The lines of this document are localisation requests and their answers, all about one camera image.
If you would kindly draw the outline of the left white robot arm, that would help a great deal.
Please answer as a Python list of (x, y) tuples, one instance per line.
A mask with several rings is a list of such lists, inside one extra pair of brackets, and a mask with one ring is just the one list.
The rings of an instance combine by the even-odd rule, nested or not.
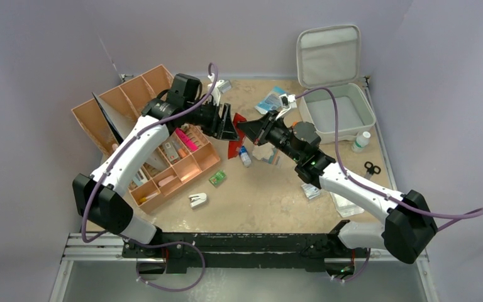
[(108, 159), (90, 174), (78, 174), (72, 182), (77, 211), (86, 223), (91, 221), (107, 232), (138, 242), (146, 257), (162, 251), (158, 228), (135, 214), (123, 199), (139, 168), (185, 124), (198, 126), (218, 140), (240, 139), (228, 103), (215, 96), (218, 71), (209, 70), (211, 80), (205, 95), (202, 82), (191, 75), (176, 74), (170, 88), (158, 93), (142, 109), (135, 126)]

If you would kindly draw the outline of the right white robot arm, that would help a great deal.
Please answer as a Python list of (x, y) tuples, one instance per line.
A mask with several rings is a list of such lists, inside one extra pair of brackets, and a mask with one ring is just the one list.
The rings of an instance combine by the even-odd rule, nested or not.
[(328, 239), (332, 254), (372, 247), (412, 264), (436, 235), (438, 227), (421, 193), (400, 193), (342, 168), (320, 149), (321, 138), (312, 123), (286, 126), (277, 111), (270, 111), (258, 120), (239, 122), (236, 128), (255, 145), (270, 143), (290, 157), (303, 182), (335, 193), (379, 220), (378, 225), (347, 223)]

